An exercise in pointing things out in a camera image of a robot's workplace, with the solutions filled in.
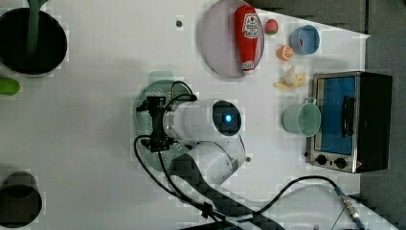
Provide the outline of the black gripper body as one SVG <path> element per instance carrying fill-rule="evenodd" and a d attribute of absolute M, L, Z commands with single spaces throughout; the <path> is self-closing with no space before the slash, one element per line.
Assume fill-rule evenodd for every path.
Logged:
<path fill-rule="evenodd" d="M 143 145 L 151 152 L 169 150 L 174 139 L 164 131 L 163 118 L 166 112 L 166 98 L 164 96 L 148 96 L 143 103 L 136 108 L 137 112 L 146 111 L 152 119 L 152 132 L 149 139 L 143 141 Z"/>

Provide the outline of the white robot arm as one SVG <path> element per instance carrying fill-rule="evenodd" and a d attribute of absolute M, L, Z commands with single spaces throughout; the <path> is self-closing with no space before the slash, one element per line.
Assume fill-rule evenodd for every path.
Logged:
<path fill-rule="evenodd" d="M 260 230 L 284 230 L 221 188 L 245 160 L 241 115 L 234 104 L 199 101 L 186 94 L 171 100 L 148 96 L 136 106 L 136 115 L 150 122 L 151 131 L 134 143 L 156 156 L 158 170 L 167 181 L 161 186 L 164 190 L 201 210 L 204 217 L 248 221 Z"/>

